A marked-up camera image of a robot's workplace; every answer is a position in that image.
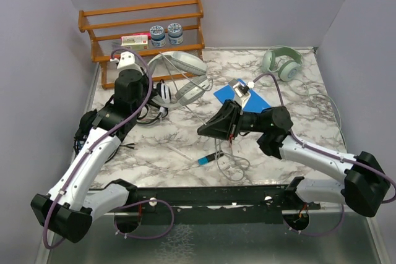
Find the black blue headphones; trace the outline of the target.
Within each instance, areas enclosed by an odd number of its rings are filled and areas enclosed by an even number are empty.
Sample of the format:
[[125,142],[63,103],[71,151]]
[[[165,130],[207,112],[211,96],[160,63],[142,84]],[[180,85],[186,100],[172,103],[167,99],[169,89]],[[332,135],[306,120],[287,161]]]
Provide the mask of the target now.
[[[79,128],[74,135],[74,153],[77,156],[81,151],[83,145],[87,141],[89,132],[92,128],[99,127],[106,131],[111,130],[113,127],[117,126],[123,120],[128,118],[130,114],[116,111],[113,106],[104,107],[101,110],[92,110],[85,113],[79,124]],[[132,128],[137,124],[137,116],[133,117],[128,123],[124,124],[116,132],[111,134],[111,136],[117,136],[121,143],[126,138],[127,134],[132,130]]]

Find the grey white headphones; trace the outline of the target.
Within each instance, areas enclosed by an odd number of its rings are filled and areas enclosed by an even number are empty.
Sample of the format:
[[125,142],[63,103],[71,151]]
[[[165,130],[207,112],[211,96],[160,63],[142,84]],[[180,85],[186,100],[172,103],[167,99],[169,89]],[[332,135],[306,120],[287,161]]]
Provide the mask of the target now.
[[[171,94],[171,103],[165,104],[168,109],[185,107],[195,115],[201,123],[205,121],[189,107],[190,104],[200,99],[205,93],[213,88],[213,79],[207,76],[207,65],[195,55],[182,51],[160,52],[148,62],[150,73],[154,73],[156,67],[162,66],[174,81],[171,70],[175,70],[187,80],[182,87],[176,87],[176,93]],[[152,95],[155,103],[159,102],[159,97]]]

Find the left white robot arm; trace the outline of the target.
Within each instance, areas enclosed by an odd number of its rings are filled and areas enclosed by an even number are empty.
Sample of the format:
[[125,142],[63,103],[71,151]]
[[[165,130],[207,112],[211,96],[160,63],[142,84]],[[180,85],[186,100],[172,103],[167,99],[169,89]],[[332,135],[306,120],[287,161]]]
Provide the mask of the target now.
[[87,139],[66,173],[47,194],[36,194],[30,202],[45,231],[76,243],[106,212],[117,207],[130,211],[136,206],[137,197],[127,182],[111,183],[92,198],[87,193],[101,167],[137,124],[151,91],[152,79],[143,70],[119,73],[112,103],[93,112]]

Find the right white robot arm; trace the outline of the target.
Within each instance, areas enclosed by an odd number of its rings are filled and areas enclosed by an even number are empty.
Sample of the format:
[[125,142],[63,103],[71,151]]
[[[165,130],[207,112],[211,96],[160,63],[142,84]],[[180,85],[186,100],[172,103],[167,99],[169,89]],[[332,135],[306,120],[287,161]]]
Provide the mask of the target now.
[[265,155],[303,164],[329,177],[302,179],[296,188],[286,191],[284,201],[289,208],[298,209],[306,202],[330,202],[346,205],[365,217],[375,216],[391,185],[375,156],[366,151],[354,155],[315,145],[298,138],[292,126],[284,106],[254,113],[226,100],[197,134],[233,140],[241,132],[260,132],[257,144]]

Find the black white headphones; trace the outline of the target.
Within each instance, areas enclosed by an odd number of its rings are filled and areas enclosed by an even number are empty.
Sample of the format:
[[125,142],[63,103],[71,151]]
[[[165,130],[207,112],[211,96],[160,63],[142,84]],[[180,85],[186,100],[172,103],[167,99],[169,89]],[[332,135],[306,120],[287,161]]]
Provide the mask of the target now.
[[[159,97],[160,103],[155,103],[152,99],[144,106],[143,111],[137,117],[137,124],[139,126],[152,126],[158,122],[161,122],[167,117],[169,110],[165,107],[165,104],[171,103],[171,92],[169,86],[164,80],[160,80],[153,91],[154,96]],[[148,117],[150,114],[150,108],[157,110],[157,114],[152,117]]]

